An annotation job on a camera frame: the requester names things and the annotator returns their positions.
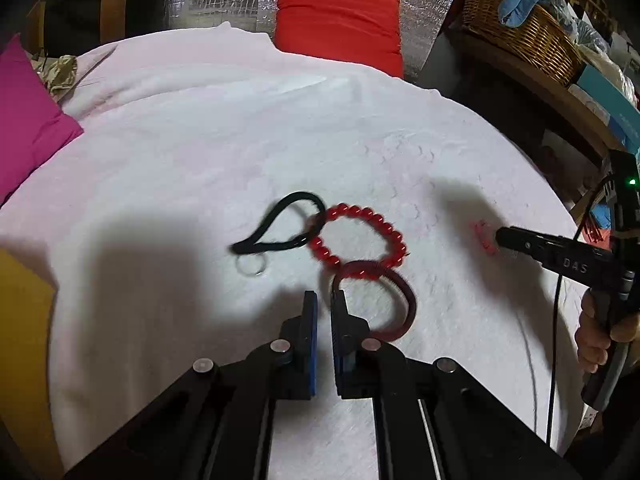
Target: metal screw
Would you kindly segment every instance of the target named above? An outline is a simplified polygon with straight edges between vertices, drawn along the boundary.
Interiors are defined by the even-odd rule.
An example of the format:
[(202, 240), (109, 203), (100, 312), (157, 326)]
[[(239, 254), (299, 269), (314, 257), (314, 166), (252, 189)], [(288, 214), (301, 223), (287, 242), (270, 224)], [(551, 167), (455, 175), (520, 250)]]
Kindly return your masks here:
[(278, 354), (284, 354), (284, 352), (291, 348), (291, 343), (286, 339), (276, 339), (275, 341), (271, 341), (269, 348)]
[(213, 361), (208, 357), (201, 357), (193, 362), (193, 370), (199, 374), (205, 374), (213, 370)]
[(436, 366), (439, 370), (447, 374), (454, 372), (456, 368), (458, 368), (456, 362), (453, 359), (449, 359), (448, 357), (442, 357), (438, 359), (438, 361), (436, 362)]
[(372, 337), (367, 337), (366, 339), (363, 339), (360, 345), (369, 352), (376, 352), (380, 350), (382, 343), (377, 339), (373, 339)]

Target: black lanyard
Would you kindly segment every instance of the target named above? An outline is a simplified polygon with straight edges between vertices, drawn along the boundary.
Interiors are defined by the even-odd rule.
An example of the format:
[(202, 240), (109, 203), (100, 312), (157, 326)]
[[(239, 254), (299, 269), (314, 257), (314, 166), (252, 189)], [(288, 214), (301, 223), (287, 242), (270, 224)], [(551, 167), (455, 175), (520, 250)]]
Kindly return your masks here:
[[(316, 221), (309, 228), (309, 231), (296, 235), (291, 240), (287, 240), (286, 242), (258, 243), (258, 240), (262, 238), (265, 232), (267, 232), (267, 229), (269, 229), (271, 224), (273, 224), (273, 221), (283, 211), (283, 209), (293, 204), (294, 202), (298, 202), (299, 200), (309, 200), (310, 202), (313, 202), (318, 208)], [(280, 200), (271, 209), (271, 211), (267, 213), (262, 222), (260, 222), (260, 225), (258, 225), (258, 228), (254, 231), (253, 234), (251, 234), (251, 236), (231, 246), (231, 252), (233, 252), (234, 254), (256, 254), (265, 253), (267, 251), (286, 251), (288, 249), (302, 247), (306, 245), (309, 240), (315, 238), (320, 234), (320, 231), (324, 227), (325, 222), (326, 207), (324, 206), (324, 202), (322, 202), (322, 199), (318, 195), (314, 195), (313, 193), (309, 193), (307, 191), (297, 191), (295, 193), (287, 195), (282, 200)]]

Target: wooden chair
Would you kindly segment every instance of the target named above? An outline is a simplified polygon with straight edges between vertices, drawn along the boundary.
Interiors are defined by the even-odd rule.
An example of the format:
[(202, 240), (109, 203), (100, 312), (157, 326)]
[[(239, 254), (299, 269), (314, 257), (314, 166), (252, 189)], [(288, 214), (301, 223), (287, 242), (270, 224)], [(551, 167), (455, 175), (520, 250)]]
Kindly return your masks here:
[[(46, 1), (40, 0), (27, 16), (22, 44), (32, 53), (44, 46), (44, 12)], [(125, 37), (127, 0), (100, 0), (100, 42), (122, 40)]]

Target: wicker basket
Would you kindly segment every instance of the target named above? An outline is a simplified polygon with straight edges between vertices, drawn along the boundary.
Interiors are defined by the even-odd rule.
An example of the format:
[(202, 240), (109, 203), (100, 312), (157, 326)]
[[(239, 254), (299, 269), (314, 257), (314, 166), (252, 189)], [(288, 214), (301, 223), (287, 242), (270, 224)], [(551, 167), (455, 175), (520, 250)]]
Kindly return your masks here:
[(568, 86), (583, 67), (582, 59), (559, 23), (541, 6), (533, 7), (518, 28), (498, 20), (502, 0), (465, 0), (464, 28), (482, 36), (539, 68), (550, 78)]

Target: blue box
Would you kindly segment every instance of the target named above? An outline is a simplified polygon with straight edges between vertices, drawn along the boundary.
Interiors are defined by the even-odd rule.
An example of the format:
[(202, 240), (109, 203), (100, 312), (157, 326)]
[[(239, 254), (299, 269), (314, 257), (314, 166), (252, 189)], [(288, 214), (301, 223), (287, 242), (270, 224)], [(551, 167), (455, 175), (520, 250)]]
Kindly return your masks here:
[[(625, 147), (638, 158), (640, 151), (640, 112), (622, 92), (613, 86), (596, 68), (587, 65), (577, 85), (611, 114), (609, 128)], [(625, 140), (620, 139), (621, 131)]]

